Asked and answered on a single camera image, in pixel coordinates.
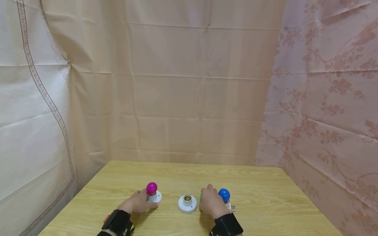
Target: table surface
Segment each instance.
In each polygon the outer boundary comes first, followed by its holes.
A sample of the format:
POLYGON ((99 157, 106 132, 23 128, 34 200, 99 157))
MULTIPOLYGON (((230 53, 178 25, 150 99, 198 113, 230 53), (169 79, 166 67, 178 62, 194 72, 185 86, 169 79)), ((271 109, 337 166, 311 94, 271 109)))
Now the table surface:
POLYGON ((213 220, 179 211, 184 194, 199 200, 207 184, 231 193, 244 235, 340 235, 335 227, 277 167, 109 162, 40 235, 97 235, 104 218, 136 190, 156 182, 163 199, 154 211, 133 214, 134 236, 208 235, 213 220))

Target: left hand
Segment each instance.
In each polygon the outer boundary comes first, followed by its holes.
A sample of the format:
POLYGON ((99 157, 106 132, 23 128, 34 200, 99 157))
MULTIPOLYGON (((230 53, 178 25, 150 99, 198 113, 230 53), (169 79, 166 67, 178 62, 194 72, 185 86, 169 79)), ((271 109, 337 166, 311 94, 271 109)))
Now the left hand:
POLYGON ((129 214, 142 213, 147 209, 157 208, 159 206, 156 202, 147 202, 148 195, 146 189, 136 191, 130 198, 121 203, 117 209, 123 210, 129 214))

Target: pink floral fabric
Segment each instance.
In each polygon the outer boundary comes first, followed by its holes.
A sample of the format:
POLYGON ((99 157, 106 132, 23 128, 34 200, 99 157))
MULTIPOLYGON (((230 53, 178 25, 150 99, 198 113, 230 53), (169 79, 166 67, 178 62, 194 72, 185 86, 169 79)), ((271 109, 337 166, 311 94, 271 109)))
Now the pink floral fabric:
POLYGON ((378 1, 288 0, 256 165, 346 236, 378 235, 378 1))

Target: red label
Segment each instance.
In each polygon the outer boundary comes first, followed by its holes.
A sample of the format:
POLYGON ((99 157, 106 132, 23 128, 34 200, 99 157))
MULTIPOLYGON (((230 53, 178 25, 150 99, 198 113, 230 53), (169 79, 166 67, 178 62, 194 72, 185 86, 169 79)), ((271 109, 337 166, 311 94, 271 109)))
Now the red label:
POLYGON ((109 218, 110 215, 107 215, 103 221, 103 223, 105 223, 105 221, 109 218))

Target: blue light bulb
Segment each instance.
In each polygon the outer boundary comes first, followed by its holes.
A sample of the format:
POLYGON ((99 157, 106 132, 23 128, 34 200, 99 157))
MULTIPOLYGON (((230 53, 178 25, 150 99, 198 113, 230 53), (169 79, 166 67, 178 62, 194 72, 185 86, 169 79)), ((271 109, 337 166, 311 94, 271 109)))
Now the blue light bulb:
POLYGON ((219 190, 218 194, 222 197, 224 203, 230 200, 230 192, 227 189, 222 188, 219 190))

